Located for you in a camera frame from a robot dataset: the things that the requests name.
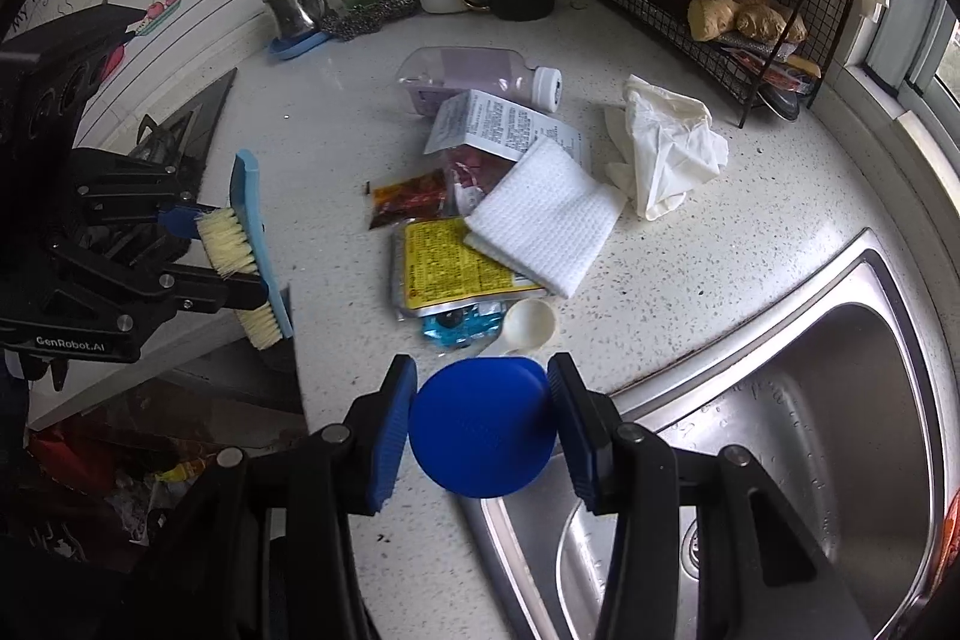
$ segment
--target sink basin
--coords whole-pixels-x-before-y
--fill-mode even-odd
[[[675,447],[757,455],[875,637],[925,595],[944,454],[923,351],[870,232],[761,316],[613,400]],[[592,640],[616,516],[586,511],[559,449],[524,490],[463,504],[515,634]],[[680,535],[676,637],[694,640],[692,507]]]

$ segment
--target plastic bottle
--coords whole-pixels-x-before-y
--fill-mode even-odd
[[[563,80],[558,68],[527,68],[523,56],[495,47],[421,47],[397,72],[408,111],[432,118],[459,92],[477,90],[541,112],[555,112]]]

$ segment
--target blue brush handle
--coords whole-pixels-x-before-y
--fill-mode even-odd
[[[263,220],[260,217],[260,165],[250,150],[239,150],[233,161],[233,173],[230,175],[230,205],[237,218],[247,232],[247,241],[253,249],[253,258],[259,269],[260,277],[267,284],[270,295],[270,305],[274,308],[274,316],[280,324],[280,333],[285,338],[294,335],[293,324],[287,316],[287,308],[280,295],[280,286],[274,277],[274,270],[270,266],[270,256],[267,255],[267,241],[263,231]]]

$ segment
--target scrub brush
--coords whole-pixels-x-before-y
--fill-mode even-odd
[[[265,350],[293,335],[277,279],[272,273],[260,219],[260,167],[250,150],[240,150],[230,175],[230,206],[198,215],[197,233],[210,265],[221,277],[259,274],[267,301],[256,310],[235,310],[253,347]]]

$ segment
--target blue plastic cap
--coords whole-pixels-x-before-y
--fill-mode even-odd
[[[534,480],[556,438],[544,369],[520,357],[452,363],[424,383],[410,410],[410,445],[422,470],[474,499]]]

